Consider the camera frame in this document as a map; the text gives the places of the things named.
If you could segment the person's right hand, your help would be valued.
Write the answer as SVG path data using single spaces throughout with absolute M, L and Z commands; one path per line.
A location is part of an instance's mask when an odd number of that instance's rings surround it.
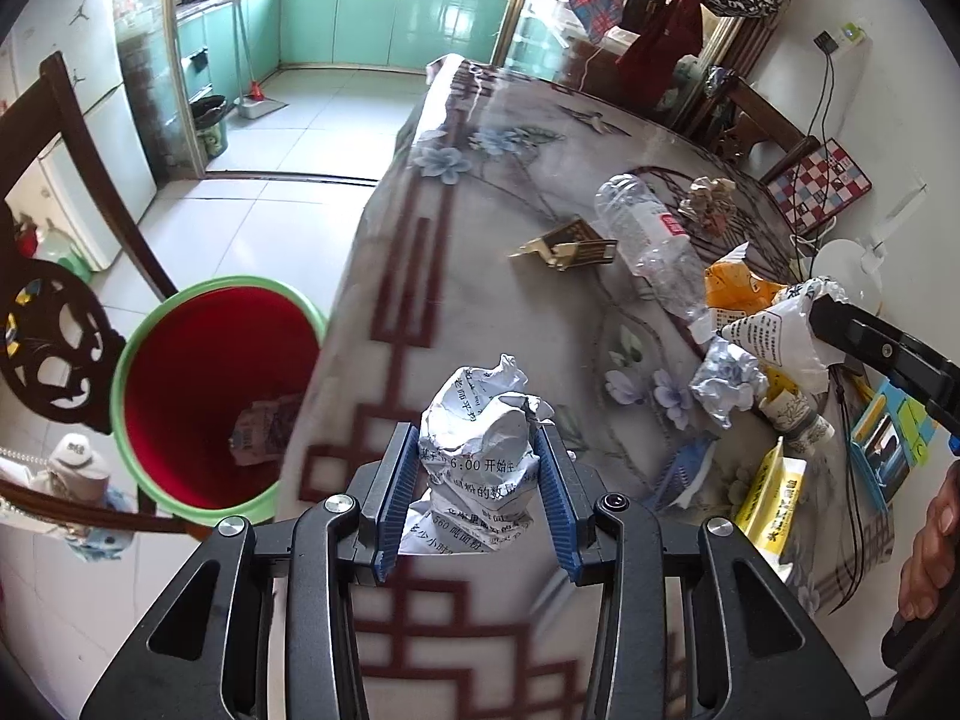
M 913 539 L 910 557 L 900 572 L 898 612 L 905 621 L 928 619 L 939 593 L 955 572 L 953 537 L 958 533 L 958 463 L 954 461 L 931 499 L 926 522 Z

